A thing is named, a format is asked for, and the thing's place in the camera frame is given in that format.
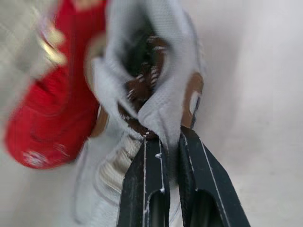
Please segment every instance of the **shoe upper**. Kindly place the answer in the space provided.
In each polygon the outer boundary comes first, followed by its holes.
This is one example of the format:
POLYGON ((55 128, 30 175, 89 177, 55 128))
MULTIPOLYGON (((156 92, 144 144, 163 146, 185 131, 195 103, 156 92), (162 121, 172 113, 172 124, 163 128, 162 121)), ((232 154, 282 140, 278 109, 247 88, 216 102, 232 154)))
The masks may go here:
MULTIPOLYGON (((126 133, 143 140, 154 132, 169 151, 169 219, 174 222, 181 215, 177 182, 180 125, 185 114, 183 124, 192 127, 203 86, 204 65, 197 54, 197 36, 178 1, 113 1, 108 20, 110 26, 105 58, 94 61, 94 90, 109 116, 116 118, 126 133), (144 34, 147 26, 151 26, 154 34, 166 44, 155 47, 155 50, 163 51, 164 60, 150 93, 147 92, 150 83, 144 86, 139 83, 143 84, 140 82, 143 78, 149 80, 149 76, 151 81, 154 79, 154 64, 149 64, 149 73, 145 73, 144 67, 140 66, 139 73, 134 75, 124 64, 130 58, 129 47, 134 45, 138 35, 144 34), (134 127, 131 124, 134 121, 145 128, 145 134, 140 133, 137 125, 134 127)), ((141 50, 136 49, 133 56, 140 54, 141 50)), ((102 226, 104 217, 102 214, 96 216, 94 220, 98 219, 99 225, 93 222, 91 226, 102 226)))
POLYGON ((105 36, 105 8, 102 1, 79 12, 63 0, 45 20, 38 41, 50 67, 13 113, 5 138, 23 165, 50 168, 71 161, 91 133, 99 104, 86 83, 85 61, 91 41, 105 36), (32 162, 33 154, 40 164, 32 162))

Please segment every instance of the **white background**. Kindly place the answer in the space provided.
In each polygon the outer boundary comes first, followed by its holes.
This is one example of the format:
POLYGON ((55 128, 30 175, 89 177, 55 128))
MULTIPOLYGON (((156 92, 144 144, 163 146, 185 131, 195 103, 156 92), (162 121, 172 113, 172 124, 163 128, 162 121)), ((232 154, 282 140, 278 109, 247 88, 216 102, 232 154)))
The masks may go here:
MULTIPOLYGON (((183 5, 208 64, 196 131, 228 171, 252 227, 303 226, 303 1, 183 5)), ((0 71, 2 85, 6 76, 0 71)), ((72 168, 35 171, 1 152, 0 227, 53 227, 66 212, 62 185, 72 168)))

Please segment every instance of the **brown leather trim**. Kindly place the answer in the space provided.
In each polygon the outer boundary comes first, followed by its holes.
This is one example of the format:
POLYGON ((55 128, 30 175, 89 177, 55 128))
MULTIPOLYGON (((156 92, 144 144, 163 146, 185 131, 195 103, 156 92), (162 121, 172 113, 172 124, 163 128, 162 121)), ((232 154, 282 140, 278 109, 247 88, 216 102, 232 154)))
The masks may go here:
POLYGON ((72 3, 78 11, 84 11, 97 6, 103 1, 104 0, 72 0, 72 3))
POLYGON ((191 98, 195 91, 202 94, 203 86, 204 86, 203 77, 201 76, 200 73, 195 72, 192 75, 186 88, 185 98, 183 102, 183 116, 182 116, 181 125, 190 128, 194 117, 193 113, 191 113, 190 111, 191 98))
POLYGON ((85 67, 85 79, 90 88, 94 93, 93 87, 93 75, 91 61, 93 58, 103 55, 106 47, 106 34, 100 33, 98 36, 93 38, 89 45, 85 55, 84 67, 85 67))
MULTIPOLYGON (((94 86, 93 86, 91 61, 93 60, 93 58, 102 55, 105 51, 105 47, 106 47, 106 34, 100 33, 90 41, 85 55, 85 60, 84 60, 85 79, 93 94, 94 94, 94 89, 93 89, 94 86)), ((105 109, 101 106, 100 114, 97 118, 95 128, 93 129, 90 137, 95 138, 99 136, 102 132, 104 132, 107 122, 108 122, 108 114, 106 113, 105 109)))
POLYGON ((104 132, 106 125, 108 122, 108 114, 106 113, 105 109, 101 107, 100 114, 96 121, 96 125, 90 135, 91 138, 98 137, 102 132, 104 132))

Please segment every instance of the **red sneaker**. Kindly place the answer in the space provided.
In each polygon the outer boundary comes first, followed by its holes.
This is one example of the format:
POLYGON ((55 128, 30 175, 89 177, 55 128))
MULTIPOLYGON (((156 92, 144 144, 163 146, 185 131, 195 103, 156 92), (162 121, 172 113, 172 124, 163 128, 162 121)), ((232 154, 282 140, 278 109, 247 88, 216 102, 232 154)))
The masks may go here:
POLYGON ((106 3, 78 11, 63 0, 41 32, 39 42, 55 65, 31 86, 5 136, 9 153, 24 166, 48 169, 74 160, 95 126, 99 104, 84 74, 98 49, 92 43, 105 42, 106 3))

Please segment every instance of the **white wall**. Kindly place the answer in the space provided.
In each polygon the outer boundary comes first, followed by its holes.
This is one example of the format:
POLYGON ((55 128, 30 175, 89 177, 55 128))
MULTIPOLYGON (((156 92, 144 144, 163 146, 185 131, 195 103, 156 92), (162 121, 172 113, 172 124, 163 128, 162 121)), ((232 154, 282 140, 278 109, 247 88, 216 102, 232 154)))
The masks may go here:
POLYGON ((196 131, 253 227, 303 226, 303 1, 183 2, 209 67, 196 131))

